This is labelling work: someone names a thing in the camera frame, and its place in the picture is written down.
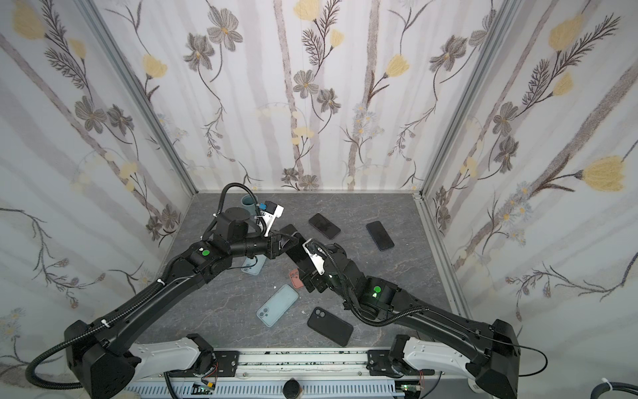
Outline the pink phone case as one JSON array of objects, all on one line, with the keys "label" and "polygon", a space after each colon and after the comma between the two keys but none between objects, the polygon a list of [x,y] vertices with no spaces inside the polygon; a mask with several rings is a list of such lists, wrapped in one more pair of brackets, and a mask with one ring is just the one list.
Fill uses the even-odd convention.
[{"label": "pink phone case", "polygon": [[300,278],[298,269],[294,269],[289,273],[289,279],[294,289],[302,289],[304,287],[304,283],[302,282]]}]

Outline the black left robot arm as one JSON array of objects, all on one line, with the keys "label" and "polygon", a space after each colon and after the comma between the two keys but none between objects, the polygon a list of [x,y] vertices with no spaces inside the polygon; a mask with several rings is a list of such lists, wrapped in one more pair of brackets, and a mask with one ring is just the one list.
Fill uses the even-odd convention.
[{"label": "black left robot arm", "polygon": [[[78,320],[68,326],[63,342],[28,364],[26,380],[48,390],[83,388],[92,398],[114,397],[141,369],[142,358],[131,348],[159,317],[230,269],[235,258],[264,255],[276,259],[290,249],[293,242],[283,244],[283,235],[272,230],[283,207],[255,201],[252,213],[243,208],[224,209],[232,188],[234,184],[229,183],[222,190],[218,210],[200,240],[171,259],[159,278],[132,299],[90,324]],[[53,382],[36,374],[37,367],[58,352],[64,352],[76,382]]]}]

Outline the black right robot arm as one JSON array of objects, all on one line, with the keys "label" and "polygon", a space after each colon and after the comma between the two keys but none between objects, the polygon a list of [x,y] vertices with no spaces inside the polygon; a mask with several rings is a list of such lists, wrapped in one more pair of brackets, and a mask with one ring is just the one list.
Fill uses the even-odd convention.
[{"label": "black right robot arm", "polygon": [[487,324],[418,299],[398,285],[367,276],[338,244],[314,239],[287,251],[308,291],[334,292],[359,321],[381,328],[399,324],[454,349],[467,362],[461,368],[478,387],[498,398],[518,397],[521,352],[513,326],[501,319]]}]

